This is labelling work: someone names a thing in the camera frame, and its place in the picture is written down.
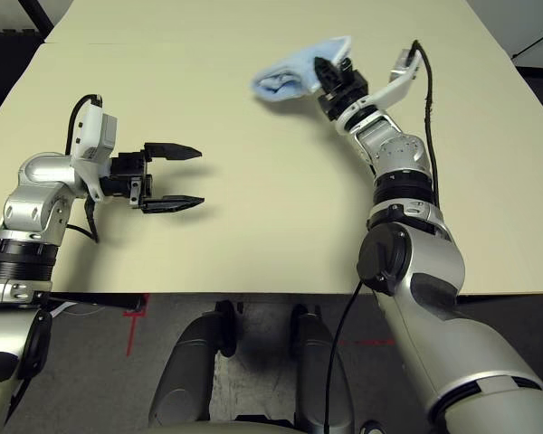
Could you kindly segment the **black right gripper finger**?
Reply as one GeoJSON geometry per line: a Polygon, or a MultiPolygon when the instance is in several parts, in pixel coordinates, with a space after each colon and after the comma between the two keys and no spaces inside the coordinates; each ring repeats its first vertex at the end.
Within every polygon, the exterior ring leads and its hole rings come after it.
{"type": "Polygon", "coordinates": [[[323,90],[337,90],[342,85],[340,70],[331,61],[315,57],[314,71],[323,90]]]}
{"type": "Polygon", "coordinates": [[[314,72],[318,79],[319,87],[323,93],[327,93],[329,84],[329,62],[314,61],[314,72]]]}

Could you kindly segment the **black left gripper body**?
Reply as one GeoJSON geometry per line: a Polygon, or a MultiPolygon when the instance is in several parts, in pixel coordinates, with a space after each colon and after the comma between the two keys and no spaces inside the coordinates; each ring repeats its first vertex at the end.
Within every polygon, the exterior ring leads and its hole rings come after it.
{"type": "Polygon", "coordinates": [[[112,157],[109,173],[100,178],[103,194],[126,198],[131,207],[150,212],[152,175],[148,173],[148,163],[151,161],[152,156],[145,147],[112,157]]]}

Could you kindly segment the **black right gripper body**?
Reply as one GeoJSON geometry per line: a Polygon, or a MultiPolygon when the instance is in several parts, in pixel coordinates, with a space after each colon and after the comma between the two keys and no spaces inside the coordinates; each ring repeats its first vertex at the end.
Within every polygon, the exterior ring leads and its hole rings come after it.
{"type": "Polygon", "coordinates": [[[334,65],[340,70],[342,85],[327,93],[321,90],[318,96],[319,106],[329,121],[338,119],[349,106],[368,94],[366,79],[354,69],[349,57],[334,65]]]}

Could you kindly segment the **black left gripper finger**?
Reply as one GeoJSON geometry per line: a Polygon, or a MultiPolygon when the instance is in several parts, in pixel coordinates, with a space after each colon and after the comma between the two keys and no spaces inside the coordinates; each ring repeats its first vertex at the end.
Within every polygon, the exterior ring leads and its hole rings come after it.
{"type": "Polygon", "coordinates": [[[202,197],[188,195],[165,195],[161,198],[144,199],[139,206],[139,209],[143,213],[181,212],[200,205],[204,201],[205,199],[202,197]]]}
{"type": "Polygon", "coordinates": [[[143,152],[148,162],[151,162],[153,158],[164,158],[167,161],[185,161],[203,155],[199,150],[191,146],[176,143],[147,142],[144,144],[143,152]]]}

